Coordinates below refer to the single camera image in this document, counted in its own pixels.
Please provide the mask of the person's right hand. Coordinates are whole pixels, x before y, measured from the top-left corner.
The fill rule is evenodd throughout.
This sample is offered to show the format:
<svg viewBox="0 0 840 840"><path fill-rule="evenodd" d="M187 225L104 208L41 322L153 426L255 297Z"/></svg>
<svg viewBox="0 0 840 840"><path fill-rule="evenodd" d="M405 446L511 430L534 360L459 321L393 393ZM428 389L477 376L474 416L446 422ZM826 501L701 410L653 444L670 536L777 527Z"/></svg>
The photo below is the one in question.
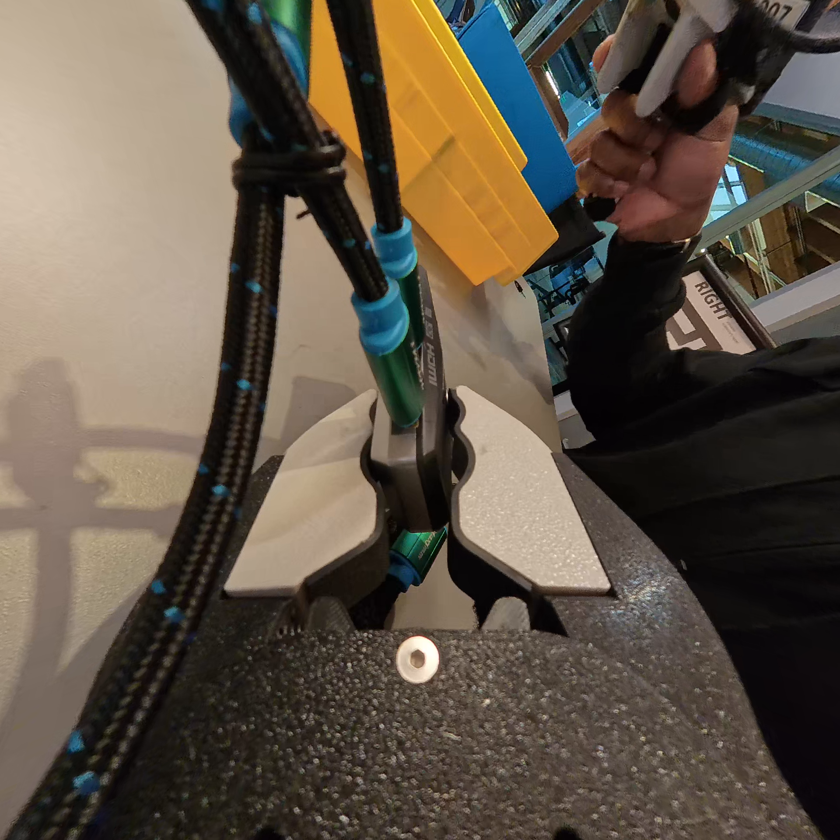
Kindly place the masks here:
<svg viewBox="0 0 840 840"><path fill-rule="evenodd" d="M636 98L613 90L601 108L602 129L577 167L584 196L616 201L608 221L626 242L688 240L706 222L727 162L739 108L728 104L701 131L636 114Z"/></svg>

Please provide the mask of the yellow plastic bin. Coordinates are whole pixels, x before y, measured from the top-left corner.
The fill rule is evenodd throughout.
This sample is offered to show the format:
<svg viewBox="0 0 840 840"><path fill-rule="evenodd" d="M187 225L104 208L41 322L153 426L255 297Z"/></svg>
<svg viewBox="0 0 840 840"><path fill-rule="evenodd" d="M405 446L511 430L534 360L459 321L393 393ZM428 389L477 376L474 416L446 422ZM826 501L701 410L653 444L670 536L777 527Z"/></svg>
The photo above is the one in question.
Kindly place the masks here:
<svg viewBox="0 0 840 840"><path fill-rule="evenodd" d="M476 286L557 239L527 157L431 1L373 1L404 211Z"/></svg>

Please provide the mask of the black video switch box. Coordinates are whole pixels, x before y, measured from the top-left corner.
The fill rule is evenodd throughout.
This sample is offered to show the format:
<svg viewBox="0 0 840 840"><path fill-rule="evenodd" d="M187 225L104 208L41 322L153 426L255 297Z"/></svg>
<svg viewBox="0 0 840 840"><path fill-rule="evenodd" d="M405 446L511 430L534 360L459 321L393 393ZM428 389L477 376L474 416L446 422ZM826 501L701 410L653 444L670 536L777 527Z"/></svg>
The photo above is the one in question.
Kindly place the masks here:
<svg viewBox="0 0 840 840"><path fill-rule="evenodd" d="M444 353L427 271L418 267L424 321L423 412L413 427L394 425L379 397L372 414L370 464L400 528L437 531L449 519L453 438L448 427Z"/></svg>

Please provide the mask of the metal air duct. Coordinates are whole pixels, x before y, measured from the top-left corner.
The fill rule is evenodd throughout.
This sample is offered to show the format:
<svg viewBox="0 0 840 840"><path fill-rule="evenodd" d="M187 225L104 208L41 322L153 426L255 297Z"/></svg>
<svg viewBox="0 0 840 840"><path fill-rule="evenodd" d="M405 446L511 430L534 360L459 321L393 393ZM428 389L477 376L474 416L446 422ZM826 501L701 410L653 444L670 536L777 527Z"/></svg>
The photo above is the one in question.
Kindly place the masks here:
<svg viewBox="0 0 840 840"><path fill-rule="evenodd" d="M764 187L781 183L838 147L838 135L781 123L745 123L735 133L730 153L761 172Z"/></svg>

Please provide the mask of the framed marker poster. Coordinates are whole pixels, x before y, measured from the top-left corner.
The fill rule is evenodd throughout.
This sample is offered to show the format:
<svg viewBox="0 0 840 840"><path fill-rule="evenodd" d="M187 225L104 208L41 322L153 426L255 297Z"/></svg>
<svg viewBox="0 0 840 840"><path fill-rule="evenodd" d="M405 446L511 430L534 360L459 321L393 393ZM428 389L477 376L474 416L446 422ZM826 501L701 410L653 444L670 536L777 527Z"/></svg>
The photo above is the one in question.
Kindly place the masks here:
<svg viewBox="0 0 840 840"><path fill-rule="evenodd" d="M775 348L765 327L708 255L693 258L682 281L684 303L666 324L670 349L744 355Z"/></svg>

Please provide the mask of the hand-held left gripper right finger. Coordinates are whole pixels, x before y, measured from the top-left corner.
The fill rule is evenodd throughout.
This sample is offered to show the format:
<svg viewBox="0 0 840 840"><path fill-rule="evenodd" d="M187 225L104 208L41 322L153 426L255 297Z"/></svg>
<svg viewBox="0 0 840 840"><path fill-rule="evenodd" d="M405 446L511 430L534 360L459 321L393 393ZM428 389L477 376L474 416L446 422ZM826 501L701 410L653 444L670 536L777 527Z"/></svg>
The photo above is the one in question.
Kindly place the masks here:
<svg viewBox="0 0 840 840"><path fill-rule="evenodd" d="M454 442L464 474L450 533L478 560L532 595L606 595L611 582L552 449L528 426L465 385Z"/></svg>

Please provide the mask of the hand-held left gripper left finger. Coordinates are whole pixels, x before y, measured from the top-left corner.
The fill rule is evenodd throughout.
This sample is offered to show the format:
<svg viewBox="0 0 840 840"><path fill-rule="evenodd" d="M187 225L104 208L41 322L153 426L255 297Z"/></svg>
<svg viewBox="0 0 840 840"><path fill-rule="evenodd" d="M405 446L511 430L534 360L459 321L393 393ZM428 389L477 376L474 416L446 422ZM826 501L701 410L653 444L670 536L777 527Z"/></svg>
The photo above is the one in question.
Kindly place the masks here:
<svg viewBox="0 0 840 840"><path fill-rule="evenodd" d="M224 593L358 603L385 579L385 500L368 457L370 389L319 420L284 455Z"/></svg>

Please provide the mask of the blue plastic bin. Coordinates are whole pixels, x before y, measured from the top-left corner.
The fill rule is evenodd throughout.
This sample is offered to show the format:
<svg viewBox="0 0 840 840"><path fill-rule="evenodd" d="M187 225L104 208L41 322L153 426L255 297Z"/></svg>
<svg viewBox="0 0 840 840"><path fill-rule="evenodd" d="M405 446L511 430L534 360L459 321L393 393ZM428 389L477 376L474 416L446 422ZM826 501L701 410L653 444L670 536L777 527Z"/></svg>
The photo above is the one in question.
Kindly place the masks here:
<svg viewBox="0 0 840 840"><path fill-rule="evenodd" d="M576 192L574 165L497 6L485 3L457 40L526 155L525 182L551 214Z"/></svg>

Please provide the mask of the person's right forearm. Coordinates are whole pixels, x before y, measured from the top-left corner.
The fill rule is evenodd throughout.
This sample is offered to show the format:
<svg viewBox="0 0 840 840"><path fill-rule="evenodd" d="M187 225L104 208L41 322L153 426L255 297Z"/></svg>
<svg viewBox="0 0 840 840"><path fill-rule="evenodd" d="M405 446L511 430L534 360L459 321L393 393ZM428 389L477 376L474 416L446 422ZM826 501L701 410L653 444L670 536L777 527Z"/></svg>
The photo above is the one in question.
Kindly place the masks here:
<svg viewBox="0 0 840 840"><path fill-rule="evenodd" d="M574 312L573 461L684 577L782 774L838 838L839 342L672 350L685 243L615 235Z"/></svg>

